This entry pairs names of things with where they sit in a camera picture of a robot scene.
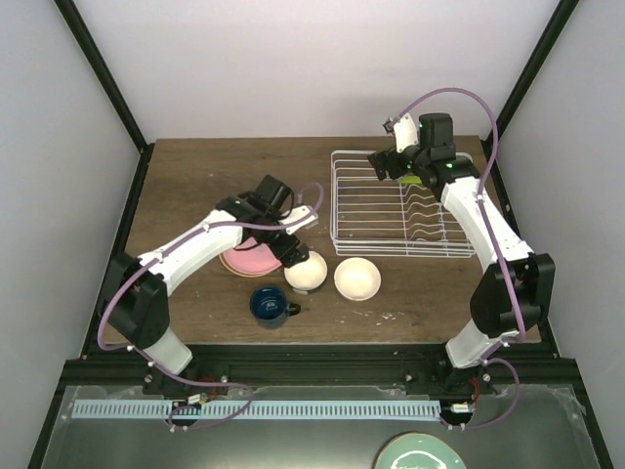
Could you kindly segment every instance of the dish rack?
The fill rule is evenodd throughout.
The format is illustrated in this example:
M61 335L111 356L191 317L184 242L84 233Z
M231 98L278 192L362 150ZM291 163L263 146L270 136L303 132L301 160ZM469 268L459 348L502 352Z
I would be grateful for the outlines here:
M460 224L428 189L378 181L367 160L372 152L332 153L330 235L337 255L473 256Z

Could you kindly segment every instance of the white bowl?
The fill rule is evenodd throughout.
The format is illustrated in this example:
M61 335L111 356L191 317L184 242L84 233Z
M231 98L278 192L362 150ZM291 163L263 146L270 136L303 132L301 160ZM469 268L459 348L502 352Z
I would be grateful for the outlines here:
M309 259L284 269L286 281L297 292L306 293L320 287L328 275L328 266L315 251L309 252Z
M346 259L334 271L336 289L349 300L364 301L373 297L382 284L380 271L361 257Z

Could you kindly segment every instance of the blue mug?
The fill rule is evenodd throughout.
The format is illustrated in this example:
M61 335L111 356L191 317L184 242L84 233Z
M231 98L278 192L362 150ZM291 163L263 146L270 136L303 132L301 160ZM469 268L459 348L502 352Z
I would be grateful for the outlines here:
M250 311L260 326L277 329L284 325L289 317L299 314L302 307L289 303L282 288L264 286L252 293Z

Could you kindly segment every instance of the white wall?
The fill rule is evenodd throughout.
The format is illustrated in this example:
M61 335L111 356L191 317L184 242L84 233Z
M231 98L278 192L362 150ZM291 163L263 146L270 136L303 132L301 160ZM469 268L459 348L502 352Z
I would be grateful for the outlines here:
M441 86L498 110L556 0L77 0L149 140L382 135ZM485 136L468 98L439 97Z
M137 152L52 1L0 2L0 467L84 340Z
M551 323L625 467L625 3L580 2L503 140L521 230L556 261Z

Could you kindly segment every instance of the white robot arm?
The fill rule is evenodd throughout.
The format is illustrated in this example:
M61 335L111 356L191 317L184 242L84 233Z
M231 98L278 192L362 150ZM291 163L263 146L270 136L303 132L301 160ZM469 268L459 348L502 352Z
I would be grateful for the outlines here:
M525 328L547 316L554 263L547 254L536 255L510 228L488 194L478 193L479 171L472 161L456 155L448 114L422 115L418 129L406 114L392 126L387 122L385 128L395 135L396 146L369 156L378 179L397 179L408 172L419 176L456 218L478 254L483 277L471 299L472 318L445 346L454 368L477 366L520 334L497 254L479 210L479 199L516 284Z
M317 215L307 205L282 214L280 207L289 194L293 196L289 188L267 176L253 192L222 200L206 218L163 246L138 258L116 256L104 278L101 309L125 278L141 266L150 267L138 288L115 306L110 324L156 362L180 374L192 354L169 326L167 298L206 263L249 237L265 243L285 267L307 260L308 248L293 233L314 224Z

